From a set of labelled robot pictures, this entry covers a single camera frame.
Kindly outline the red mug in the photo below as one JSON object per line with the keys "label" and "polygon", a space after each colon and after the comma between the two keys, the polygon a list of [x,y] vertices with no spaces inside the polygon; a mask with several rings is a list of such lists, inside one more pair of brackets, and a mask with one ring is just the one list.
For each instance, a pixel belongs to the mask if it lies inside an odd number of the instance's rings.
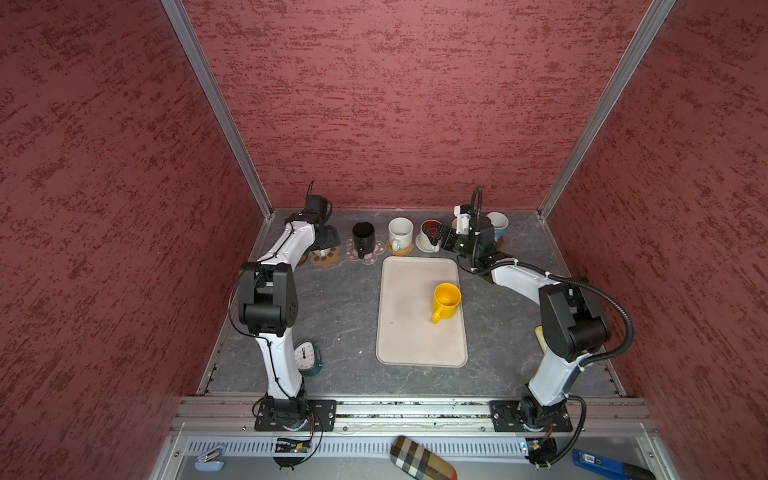
{"label": "red mug", "polygon": [[428,219],[421,223],[420,233],[416,239],[416,246],[423,253],[433,254],[440,251],[438,243],[433,244],[431,238],[439,233],[441,223],[435,219]]}

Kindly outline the paw print coaster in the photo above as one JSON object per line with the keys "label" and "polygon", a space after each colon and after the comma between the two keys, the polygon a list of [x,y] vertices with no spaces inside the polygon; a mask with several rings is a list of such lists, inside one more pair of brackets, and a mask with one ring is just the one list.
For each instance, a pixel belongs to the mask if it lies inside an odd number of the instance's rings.
{"label": "paw print coaster", "polygon": [[322,250],[315,250],[310,252],[309,261],[311,265],[315,268],[321,268],[321,269],[327,269],[337,265],[341,260],[340,250],[338,247],[331,247],[329,249],[333,250],[333,257],[327,263],[320,263],[316,260],[316,255],[318,254],[319,251],[322,251]]}

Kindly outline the black mug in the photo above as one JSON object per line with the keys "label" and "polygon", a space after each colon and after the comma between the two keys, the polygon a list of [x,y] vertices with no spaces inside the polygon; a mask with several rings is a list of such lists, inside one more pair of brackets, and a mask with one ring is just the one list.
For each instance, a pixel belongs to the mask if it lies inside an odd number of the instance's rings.
{"label": "black mug", "polygon": [[375,227],[370,222],[356,223],[352,229],[353,246],[359,259],[371,254],[375,250]]}

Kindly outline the pink flower coaster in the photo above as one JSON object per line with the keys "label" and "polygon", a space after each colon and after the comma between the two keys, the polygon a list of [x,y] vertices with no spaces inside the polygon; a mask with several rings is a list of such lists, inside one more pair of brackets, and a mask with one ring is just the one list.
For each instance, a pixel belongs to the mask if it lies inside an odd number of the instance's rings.
{"label": "pink flower coaster", "polygon": [[350,262],[360,262],[364,265],[374,265],[377,262],[379,256],[386,252],[386,246],[381,241],[376,241],[374,249],[371,253],[365,254],[363,257],[359,256],[358,251],[354,247],[354,239],[348,238],[346,241],[345,258]]}

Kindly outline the blue mug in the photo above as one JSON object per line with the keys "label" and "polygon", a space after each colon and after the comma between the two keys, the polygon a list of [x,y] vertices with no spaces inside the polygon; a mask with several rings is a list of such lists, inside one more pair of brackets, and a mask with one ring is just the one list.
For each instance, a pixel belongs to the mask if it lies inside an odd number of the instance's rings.
{"label": "blue mug", "polygon": [[509,225],[509,219],[506,215],[500,212],[489,212],[486,214],[486,217],[493,226],[494,241],[498,243],[502,239],[503,234]]}

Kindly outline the beige serving tray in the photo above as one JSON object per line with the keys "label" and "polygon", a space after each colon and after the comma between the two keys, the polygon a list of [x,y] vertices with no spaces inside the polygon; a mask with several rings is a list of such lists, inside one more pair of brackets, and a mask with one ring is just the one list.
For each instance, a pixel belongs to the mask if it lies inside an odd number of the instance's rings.
{"label": "beige serving tray", "polygon": [[433,321],[443,284],[459,287],[447,258],[392,256],[382,264],[376,356],[384,365],[461,368],[468,359],[463,306]]}

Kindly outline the brown wicker round coaster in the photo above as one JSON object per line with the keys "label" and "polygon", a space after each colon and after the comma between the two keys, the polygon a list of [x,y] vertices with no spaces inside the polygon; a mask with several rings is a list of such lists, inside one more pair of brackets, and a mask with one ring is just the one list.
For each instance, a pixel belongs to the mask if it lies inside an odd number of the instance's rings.
{"label": "brown wicker round coaster", "polygon": [[390,255],[394,256],[408,256],[410,255],[413,250],[415,249],[415,243],[412,242],[410,245],[408,245],[405,249],[402,250],[394,250],[392,248],[392,244],[390,242],[386,243],[386,249],[389,252]]}

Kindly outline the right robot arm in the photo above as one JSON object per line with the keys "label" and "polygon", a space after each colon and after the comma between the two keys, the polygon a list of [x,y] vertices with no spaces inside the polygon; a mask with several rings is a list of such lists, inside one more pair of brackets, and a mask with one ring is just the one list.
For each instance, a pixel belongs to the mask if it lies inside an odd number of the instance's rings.
{"label": "right robot arm", "polygon": [[[518,421],[526,429],[540,431],[554,423],[564,413],[570,389],[587,366],[617,357],[631,347],[632,320],[614,298],[585,280],[553,274],[498,250],[490,227],[470,227],[460,234],[439,224],[422,232],[431,245],[467,259],[470,273],[488,277],[493,284],[539,306],[546,351],[518,406]],[[625,327],[621,344],[605,352],[600,349],[610,340],[611,327],[603,317],[603,303],[616,310]]]}

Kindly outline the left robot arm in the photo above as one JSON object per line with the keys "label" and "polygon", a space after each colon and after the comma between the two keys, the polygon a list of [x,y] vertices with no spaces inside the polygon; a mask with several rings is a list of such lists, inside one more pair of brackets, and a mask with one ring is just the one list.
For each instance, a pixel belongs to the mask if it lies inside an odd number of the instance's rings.
{"label": "left robot arm", "polygon": [[299,313],[294,270],[305,254],[338,245],[338,234],[321,215],[294,214],[275,244],[239,272],[237,319],[231,324],[237,333],[257,341],[268,375],[257,416],[286,430],[303,429],[311,420],[304,378],[322,368],[315,343],[293,343]]}

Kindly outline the yellow mug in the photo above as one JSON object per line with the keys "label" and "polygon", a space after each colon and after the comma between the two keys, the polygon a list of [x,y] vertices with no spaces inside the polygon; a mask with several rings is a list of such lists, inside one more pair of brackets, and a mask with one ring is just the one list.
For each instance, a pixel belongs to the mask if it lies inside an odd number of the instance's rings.
{"label": "yellow mug", "polygon": [[432,323],[439,324],[442,320],[455,316],[461,304],[460,289],[451,283],[438,285],[433,294]]}

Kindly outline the teal alarm clock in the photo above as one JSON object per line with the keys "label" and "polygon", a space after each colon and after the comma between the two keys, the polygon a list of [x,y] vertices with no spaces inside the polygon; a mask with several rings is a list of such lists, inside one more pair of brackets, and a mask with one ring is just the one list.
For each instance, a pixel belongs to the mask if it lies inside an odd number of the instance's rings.
{"label": "teal alarm clock", "polygon": [[305,340],[294,349],[297,368],[303,377],[313,377],[320,373],[323,363],[321,352],[315,342]]}

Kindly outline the cream calculator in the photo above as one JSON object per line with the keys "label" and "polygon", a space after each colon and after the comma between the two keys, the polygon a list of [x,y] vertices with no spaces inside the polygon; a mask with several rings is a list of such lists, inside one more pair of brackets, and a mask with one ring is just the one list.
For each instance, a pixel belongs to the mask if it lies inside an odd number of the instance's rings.
{"label": "cream calculator", "polygon": [[542,326],[536,327],[535,330],[534,330],[534,333],[535,333],[537,342],[539,344],[539,347],[541,349],[541,352],[543,354],[546,354],[547,351],[548,351],[548,346],[547,346],[546,340],[544,338],[543,327]]}

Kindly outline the small stapler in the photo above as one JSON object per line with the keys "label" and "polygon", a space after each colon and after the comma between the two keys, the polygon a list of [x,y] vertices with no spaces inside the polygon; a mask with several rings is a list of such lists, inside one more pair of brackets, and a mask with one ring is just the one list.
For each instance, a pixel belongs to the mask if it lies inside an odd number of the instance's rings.
{"label": "small stapler", "polygon": [[203,473],[220,472],[225,466],[225,461],[222,459],[223,453],[224,448],[216,446],[198,455],[194,462],[195,470]]}

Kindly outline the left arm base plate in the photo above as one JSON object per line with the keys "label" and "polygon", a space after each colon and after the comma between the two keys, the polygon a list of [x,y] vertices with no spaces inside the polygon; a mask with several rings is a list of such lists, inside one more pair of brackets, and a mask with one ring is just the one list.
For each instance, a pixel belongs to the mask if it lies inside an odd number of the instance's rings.
{"label": "left arm base plate", "polygon": [[334,429],[335,400],[285,400],[266,397],[252,407],[255,431],[329,432]]}

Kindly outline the blue handled tool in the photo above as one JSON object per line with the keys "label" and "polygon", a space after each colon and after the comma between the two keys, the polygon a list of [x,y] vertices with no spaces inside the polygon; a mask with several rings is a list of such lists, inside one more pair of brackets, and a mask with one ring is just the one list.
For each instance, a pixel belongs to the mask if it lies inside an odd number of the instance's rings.
{"label": "blue handled tool", "polygon": [[573,463],[602,477],[614,480],[655,480],[655,474],[643,467],[601,457],[583,450],[574,449]]}

